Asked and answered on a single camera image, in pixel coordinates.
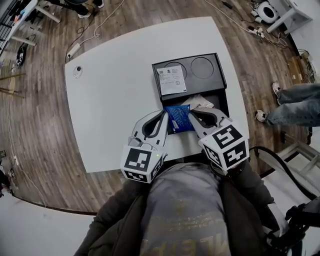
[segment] white sneaker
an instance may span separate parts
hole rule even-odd
[[[105,6],[105,3],[104,3],[104,0],[102,0],[102,4],[101,5],[98,5],[98,8],[101,9],[102,7]]]
[[[279,86],[279,83],[278,82],[274,82],[272,84],[272,89],[273,89],[273,92],[276,96],[276,101],[278,102],[279,106],[281,105],[280,102],[279,102],[279,98],[278,98],[278,94],[279,94],[279,91],[281,90],[280,86]]]
[[[80,15],[80,14],[78,14],[78,17],[80,18],[80,19],[82,19],[82,18],[89,18],[91,16],[91,12],[88,12],[86,15]]]
[[[255,118],[259,121],[259,122],[262,122],[264,123],[266,121],[266,117],[267,117],[267,114],[265,112],[263,112],[262,110],[257,110],[255,112]]]

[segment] white paper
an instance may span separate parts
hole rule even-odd
[[[157,68],[161,95],[180,94],[187,91],[181,66]]]
[[[214,107],[214,104],[210,101],[206,100],[204,97],[202,97],[200,94],[191,96],[188,98],[184,103],[181,105],[189,105],[190,104],[190,110],[197,109],[197,108],[209,108],[212,109]]]

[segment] white table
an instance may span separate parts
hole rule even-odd
[[[60,23],[60,19],[57,18],[56,16],[52,15],[51,13],[49,13],[48,11],[46,11],[45,9],[43,9],[42,7],[38,6],[38,0],[32,0],[26,7],[25,7],[25,11],[22,15],[22,17],[20,18],[20,20],[14,24],[14,26],[12,27],[10,33],[8,34],[8,36],[6,37],[6,41],[9,41],[10,39],[13,39],[13,40],[17,40],[17,41],[20,41],[20,42],[23,42],[23,43],[26,43],[28,45],[31,45],[31,46],[35,46],[36,43],[33,42],[33,41],[30,41],[30,40],[27,40],[27,39],[24,39],[24,38],[21,38],[21,37],[17,37],[17,36],[14,36],[14,34],[16,33],[16,31],[21,27],[21,25],[27,25],[35,30],[38,30],[39,27],[29,23],[29,22],[25,22],[25,19],[29,16],[29,14],[34,10],[38,10],[39,12],[43,13],[44,15],[48,16],[49,18],[51,18],[52,20],[54,20],[55,22],[57,23]]]
[[[211,17],[145,27],[107,41],[65,65],[73,129],[88,173],[120,168],[123,146],[136,122],[161,110],[152,64],[217,53],[227,83],[231,118],[249,136],[239,81],[228,49]],[[74,78],[75,67],[83,73]],[[168,135],[166,161],[198,154],[195,132]]]
[[[285,23],[287,26],[287,30],[284,33],[287,35],[312,20],[311,16],[309,15],[310,7],[308,4],[308,1],[306,0],[283,0],[283,1],[289,5],[290,9],[287,12],[281,14],[280,18],[266,30],[268,33],[271,33],[276,28],[278,28],[281,24]],[[281,2],[281,0],[270,0],[271,5],[276,10],[278,9],[277,6],[281,4],[279,2]],[[298,22],[294,22],[293,16],[296,16],[296,15],[299,15],[300,17],[302,17],[302,20]]]

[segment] cardboard box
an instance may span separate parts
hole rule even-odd
[[[300,57],[292,57],[289,59],[288,66],[293,84],[302,84],[305,74],[300,62]]]

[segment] wooden floor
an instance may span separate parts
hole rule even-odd
[[[219,0],[211,2],[239,24],[248,25]],[[248,0],[231,2],[244,19],[253,19],[248,15],[251,11]],[[104,8],[94,17],[79,41],[91,37],[95,27],[119,3],[120,0],[105,0]],[[18,157],[21,168],[14,167],[17,176],[15,194],[18,197],[43,203],[28,175],[47,206],[95,212],[121,188],[124,178],[119,170],[86,173],[71,122],[64,74],[65,54],[69,44],[78,36],[77,29],[89,24],[90,18],[79,19],[74,11],[54,5],[50,7],[50,12],[55,12],[61,23],[44,17],[39,22],[42,26],[40,31],[23,29],[18,32],[23,37],[36,34],[37,45],[28,47],[25,63],[17,70],[17,73],[26,75],[1,82],[1,87],[22,91],[25,98],[0,93],[0,150],[5,150],[12,158],[13,155]],[[231,55],[242,91],[239,97],[243,97],[247,112],[250,145],[262,145],[279,151],[283,147],[279,139],[281,129],[259,123],[255,120],[255,111],[268,111],[277,106],[271,89],[273,81],[278,80],[285,88],[291,86],[287,61],[295,53],[254,38],[204,0],[126,0],[99,29],[100,37],[84,43],[78,54],[143,27],[203,16],[213,17]],[[16,53],[20,45],[11,40],[6,51]],[[9,73],[9,68],[2,70],[1,76],[6,73]],[[306,141],[305,128],[292,126],[285,130]],[[8,157],[3,161],[8,170]],[[258,173],[268,169],[256,162],[254,157],[251,165]]]

